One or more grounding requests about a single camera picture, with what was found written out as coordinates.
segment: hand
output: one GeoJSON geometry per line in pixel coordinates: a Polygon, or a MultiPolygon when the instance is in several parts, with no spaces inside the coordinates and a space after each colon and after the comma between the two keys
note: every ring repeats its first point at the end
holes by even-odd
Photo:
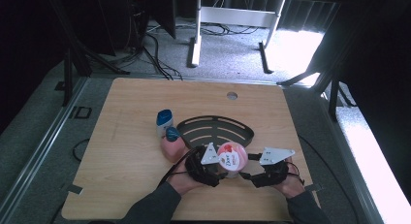
{"type": "MultiPolygon", "coordinates": [[[[285,160],[286,162],[293,163],[291,157],[285,160]]],[[[288,164],[289,173],[297,174],[297,169],[292,165],[288,164]]],[[[305,191],[304,186],[301,181],[295,176],[287,176],[284,181],[279,184],[273,185],[280,193],[282,193],[287,199],[293,198],[305,191]]]]}
{"type": "Polygon", "coordinates": [[[188,175],[187,169],[185,168],[185,160],[178,165],[174,173],[167,179],[167,182],[181,196],[190,190],[203,186],[202,183],[197,182],[188,175]]]}

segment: white label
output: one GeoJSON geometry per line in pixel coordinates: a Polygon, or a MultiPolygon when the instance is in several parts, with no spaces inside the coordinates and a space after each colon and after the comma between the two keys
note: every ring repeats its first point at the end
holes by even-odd
{"type": "Polygon", "coordinates": [[[236,171],[239,166],[239,155],[236,151],[223,152],[218,155],[220,165],[228,171],[236,171]]]}
{"type": "Polygon", "coordinates": [[[166,129],[169,127],[173,127],[172,119],[162,125],[157,125],[157,136],[159,138],[164,138],[166,136],[166,129]]]}

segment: table top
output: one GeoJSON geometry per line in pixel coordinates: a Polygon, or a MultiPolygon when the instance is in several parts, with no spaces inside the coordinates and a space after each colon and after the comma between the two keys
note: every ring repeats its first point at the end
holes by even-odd
{"type": "MultiPolygon", "coordinates": [[[[157,113],[170,109],[174,125],[200,115],[237,120],[254,131],[246,148],[293,149],[294,163],[311,184],[300,142],[281,87],[266,84],[181,80],[114,80],[73,184],[62,215],[67,219],[120,219],[139,199],[152,192],[172,166],[162,155],[156,134],[157,113]],[[235,92],[237,98],[227,94],[235,92]]],[[[257,161],[243,170],[262,173],[257,161]]],[[[220,180],[184,195],[174,220],[290,220],[285,198],[251,181],[220,180]]]]}

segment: white table leg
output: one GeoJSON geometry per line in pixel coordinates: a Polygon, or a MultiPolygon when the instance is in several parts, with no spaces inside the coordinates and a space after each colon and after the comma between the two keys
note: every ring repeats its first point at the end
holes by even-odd
{"type": "Polygon", "coordinates": [[[281,12],[284,7],[285,0],[281,0],[280,5],[277,7],[275,10],[275,19],[271,23],[271,27],[269,28],[269,35],[267,36],[267,40],[264,43],[264,48],[267,48],[269,46],[269,42],[271,40],[272,35],[275,33],[275,30],[277,29],[278,22],[281,18],[281,12]]]}
{"type": "Polygon", "coordinates": [[[191,65],[193,67],[197,67],[200,65],[200,49],[202,47],[202,36],[200,35],[201,27],[202,27],[202,0],[197,0],[196,36],[194,38],[193,57],[191,59],[191,65]]]}

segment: sunlight on floor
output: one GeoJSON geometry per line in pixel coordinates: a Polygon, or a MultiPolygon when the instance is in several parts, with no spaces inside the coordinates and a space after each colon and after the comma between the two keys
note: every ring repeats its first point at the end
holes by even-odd
{"type": "Polygon", "coordinates": [[[362,113],[358,108],[338,108],[337,118],[384,223],[401,223],[399,213],[410,213],[411,208],[362,113]]]}
{"type": "MultiPolygon", "coordinates": [[[[276,72],[281,71],[289,79],[305,72],[323,36],[323,33],[308,31],[276,31],[266,48],[269,68],[276,72]]],[[[316,73],[300,83],[311,86],[318,76],[316,73]]]]}

